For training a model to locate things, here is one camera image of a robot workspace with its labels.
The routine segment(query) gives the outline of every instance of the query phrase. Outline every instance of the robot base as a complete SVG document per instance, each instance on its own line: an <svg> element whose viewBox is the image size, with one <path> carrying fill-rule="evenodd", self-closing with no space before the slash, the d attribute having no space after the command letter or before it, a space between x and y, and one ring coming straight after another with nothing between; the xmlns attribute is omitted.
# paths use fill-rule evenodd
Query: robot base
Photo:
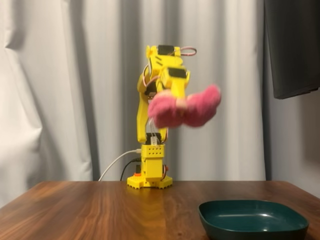
<svg viewBox="0 0 320 240"><path fill-rule="evenodd" d="M140 188L164 189L172 186L173 179L172 177L165 176L165 178L162 181L146 181L146 178L143 176L131 176L127 178L126 183L128 186L134 189L140 189Z"/></svg>

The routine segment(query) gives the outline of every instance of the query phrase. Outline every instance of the pink plush toy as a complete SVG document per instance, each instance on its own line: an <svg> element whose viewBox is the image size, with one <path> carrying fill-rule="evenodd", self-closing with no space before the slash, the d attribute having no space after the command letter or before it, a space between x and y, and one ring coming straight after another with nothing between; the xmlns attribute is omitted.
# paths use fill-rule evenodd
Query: pink plush toy
<svg viewBox="0 0 320 240"><path fill-rule="evenodd" d="M164 90L150 102L148 117L159 129L175 128L182 124L201 127L216 115L220 102L220 90L215 85L186 98L175 98L170 90Z"/></svg>

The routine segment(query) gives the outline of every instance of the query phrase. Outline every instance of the curtain fold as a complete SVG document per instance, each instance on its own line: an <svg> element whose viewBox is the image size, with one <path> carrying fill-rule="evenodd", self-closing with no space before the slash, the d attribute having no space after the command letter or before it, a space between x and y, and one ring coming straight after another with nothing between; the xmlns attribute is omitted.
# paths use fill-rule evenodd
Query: curtain fold
<svg viewBox="0 0 320 240"><path fill-rule="evenodd" d="M41 181L97 180L139 148L137 81L147 45L193 46L186 92L221 89L201 128L169 130L175 180L264 180L263 2L0 2L0 206ZM104 180L119 180L130 155ZM133 173L130 166L125 173Z"/></svg>

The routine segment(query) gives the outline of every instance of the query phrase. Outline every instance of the wire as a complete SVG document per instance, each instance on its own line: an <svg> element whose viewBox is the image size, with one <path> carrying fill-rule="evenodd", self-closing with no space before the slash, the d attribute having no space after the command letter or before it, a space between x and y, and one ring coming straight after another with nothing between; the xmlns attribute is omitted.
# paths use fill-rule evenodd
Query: wire
<svg viewBox="0 0 320 240"><path fill-rule="evenodd" d="M131 151L127 151L123 154L121 154L120 156L118 156L102 173L101 177L99 178L99 182L101 182L102 178L104 177L104 175L108 172L108 170L112 167L113 164L115 164L116 161L118 161L120 158L122 158L123 156L130 154L130 153L136 153L136 154L140 154L141 153L141 149L138 148L136 150L131 150Z"/></svg>
<svg viewBox="0 0 320 240"><path fill-rule="evenodd" d="M124 168L123 168L123 170L122 170L121 177L120 177L120 181L122 181L122 177L124 176L125 170L126 170L126 168L128 167L128 165L129 165L129 164L132 164L132 163L139 163L139 162L141 162L141 157L134 158L134 159L132 159L130 162L128 162L128 163L124 166Z"/></svg>
<svg viewBox="0 0 320 240"><path fill-rule="evenodd" d="M192 46L184 46L180 48L180 51L183 50L193 50L193 52L181 53L181 56L194 56L197 54L197 49Z"/></svg>

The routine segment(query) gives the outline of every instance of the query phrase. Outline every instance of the dark green plate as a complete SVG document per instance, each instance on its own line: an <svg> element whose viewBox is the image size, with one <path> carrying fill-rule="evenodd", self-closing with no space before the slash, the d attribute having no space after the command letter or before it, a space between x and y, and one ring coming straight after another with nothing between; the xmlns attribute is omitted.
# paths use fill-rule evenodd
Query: dark green plate
<svg viewBox="0 0 320 240"><path fill-rule="evenodd" d="M213 240L303 240L309 226L296 211L270 201L209 201L199 214Z"/></svg>

